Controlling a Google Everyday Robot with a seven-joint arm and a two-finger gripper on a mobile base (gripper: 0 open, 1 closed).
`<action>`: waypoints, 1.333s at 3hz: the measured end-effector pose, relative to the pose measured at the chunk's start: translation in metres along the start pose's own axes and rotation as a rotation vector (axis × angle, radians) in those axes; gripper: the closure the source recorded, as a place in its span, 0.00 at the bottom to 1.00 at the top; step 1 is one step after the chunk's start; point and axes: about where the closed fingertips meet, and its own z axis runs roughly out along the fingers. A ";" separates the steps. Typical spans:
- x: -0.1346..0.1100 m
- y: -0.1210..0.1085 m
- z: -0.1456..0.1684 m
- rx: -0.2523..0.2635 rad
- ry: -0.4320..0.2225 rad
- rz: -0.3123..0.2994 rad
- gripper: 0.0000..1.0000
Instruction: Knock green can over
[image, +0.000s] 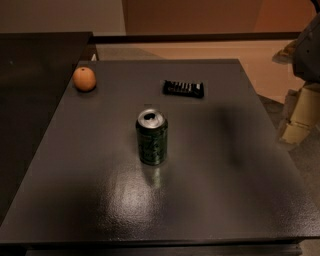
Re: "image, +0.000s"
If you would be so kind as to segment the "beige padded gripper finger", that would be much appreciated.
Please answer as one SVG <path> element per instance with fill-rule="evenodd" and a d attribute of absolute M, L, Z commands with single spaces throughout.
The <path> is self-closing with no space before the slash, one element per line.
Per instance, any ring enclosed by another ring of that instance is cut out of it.
<path fill-rule="evenodd" d="M 289 90 L 279 125 L 279 140 L 300 144 L 320 122 L 320 84 L 305 83 L 298 91 Z"/>
<path fill-rule="evenodd" d="M 293 40 L 287 44 L 283 49 L 274 54 L 272 60 L 279 64 L 291 64 L 293 55 L 296 49 L 297 41 Z"/>

